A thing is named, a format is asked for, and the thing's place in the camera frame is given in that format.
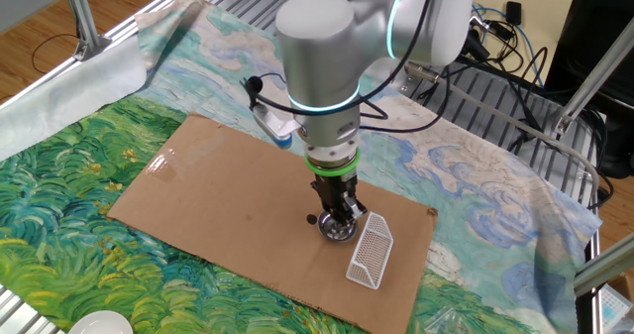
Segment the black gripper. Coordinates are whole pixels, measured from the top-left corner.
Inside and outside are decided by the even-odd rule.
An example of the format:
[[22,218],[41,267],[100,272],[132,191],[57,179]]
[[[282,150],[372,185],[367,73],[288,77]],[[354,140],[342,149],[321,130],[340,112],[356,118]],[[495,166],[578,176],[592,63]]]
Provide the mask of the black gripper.
[[332,210],[337,210],[337,221],[343,225],[355,224],[368,210],[356,198],[357,175],[315,175],[311,187],[316,191],[322,207],[318,216],[319,225],[332,225]]

